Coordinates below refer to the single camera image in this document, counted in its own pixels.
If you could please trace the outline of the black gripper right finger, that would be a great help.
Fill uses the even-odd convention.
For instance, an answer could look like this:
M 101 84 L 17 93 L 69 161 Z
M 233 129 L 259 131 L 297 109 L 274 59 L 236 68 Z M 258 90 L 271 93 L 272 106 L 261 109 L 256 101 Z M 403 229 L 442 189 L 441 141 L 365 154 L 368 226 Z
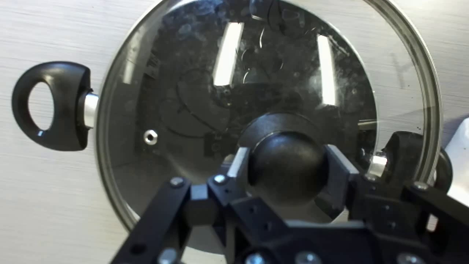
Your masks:
M 369 179 L 335 147 L 325 147 L 332 205 L 375 236 L 397 244 L 466 245 L 467 207 L 420 181 Z

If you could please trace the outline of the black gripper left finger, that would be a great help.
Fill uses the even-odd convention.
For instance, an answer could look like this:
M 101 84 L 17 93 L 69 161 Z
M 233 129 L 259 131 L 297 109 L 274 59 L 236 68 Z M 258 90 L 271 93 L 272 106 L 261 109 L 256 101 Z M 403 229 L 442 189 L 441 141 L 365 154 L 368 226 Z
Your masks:
M 236 197 L 231 186 L 242 175 L 249 148 L 240 147 L 205 183 L 177 176 L 167 181 L 140 214 L 111 264 L 180 264 L 192 229 L 215 227 L 223 204 Z

